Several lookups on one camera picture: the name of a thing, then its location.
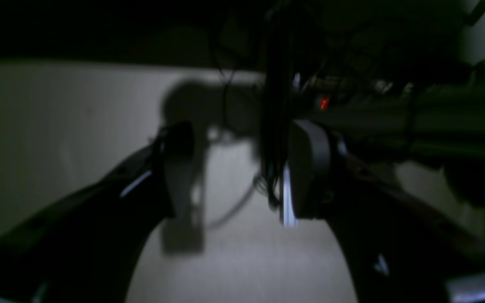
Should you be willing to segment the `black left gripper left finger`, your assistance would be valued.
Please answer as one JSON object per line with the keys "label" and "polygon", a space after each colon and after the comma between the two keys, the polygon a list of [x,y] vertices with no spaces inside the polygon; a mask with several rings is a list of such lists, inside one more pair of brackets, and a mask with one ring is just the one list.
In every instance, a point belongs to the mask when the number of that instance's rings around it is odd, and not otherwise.
{"label": "black left gripper left finger", "polygon": [[193,156],[191,123],[162,128],[102,180],[0,236],[0,298],[125,302],[150,234],[189,203]]}

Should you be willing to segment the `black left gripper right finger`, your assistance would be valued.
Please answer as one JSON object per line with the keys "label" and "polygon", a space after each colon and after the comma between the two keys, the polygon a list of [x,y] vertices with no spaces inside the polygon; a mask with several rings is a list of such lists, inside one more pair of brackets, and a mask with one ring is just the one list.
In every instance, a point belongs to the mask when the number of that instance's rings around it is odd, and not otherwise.
{"label": "black left gripper right finger", "polygon": [[323,219],[360,303],[485,303],[485,242],[437,209],[382,181],[338,132],[288,129],[298,219]]}

